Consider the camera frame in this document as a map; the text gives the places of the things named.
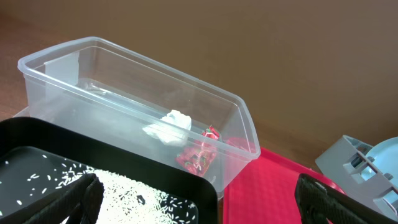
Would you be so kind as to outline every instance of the red wrapper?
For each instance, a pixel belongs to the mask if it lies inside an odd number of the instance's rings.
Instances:
[[[202,135],[214,140],[220,138],[220,134],[212,126],[202,132]],[[197,140],[195,143],[197,146],[186,147],[175,160],[189,173],[203,177],[217,156],[217,148]]]

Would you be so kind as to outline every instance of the black tray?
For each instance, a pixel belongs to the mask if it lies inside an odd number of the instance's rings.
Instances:
[[[33,172],[40,175],[42,170],[48,173],[65,169],[62,163],[68,168],[73,163],[78,164],[76,170],[81,163],[125,175],[174,197],[192,201],[197,208],[198,223],[217,222],[216,192],[205,179],[35,118],[11,118],[0,122],[0,181],[3,182],[0,184],[0,219],[54,191],[57,183],[49,182],[47,177],[35,183],[34,191],[27,179]],[[51,178],[60,179],[56,173],[59,172],[54,171]],[[44,186],[47,191],[42,194]]]

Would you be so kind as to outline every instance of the red tray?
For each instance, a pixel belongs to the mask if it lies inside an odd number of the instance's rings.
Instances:
[[[294,190],[302,173],[344,193],[324,175],[261,148],[260,157],[225,188],[223,223],[301,223]]]

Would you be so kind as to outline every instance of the plastic container wall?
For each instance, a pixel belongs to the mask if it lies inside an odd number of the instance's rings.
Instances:
[[[106,40],[56,45],[20,59],[18,67],[31,116],[185,171],[175,160],[184,150],[194,148],[199,157],[215,152],[203,177],[217,192],[260,155],[240,97]],[[190,131],[161,120],[171,110],[191,117]],[[183,144],[150,137],[142,129],[151,124]],[[210,125],[219,140],[201,135]]]

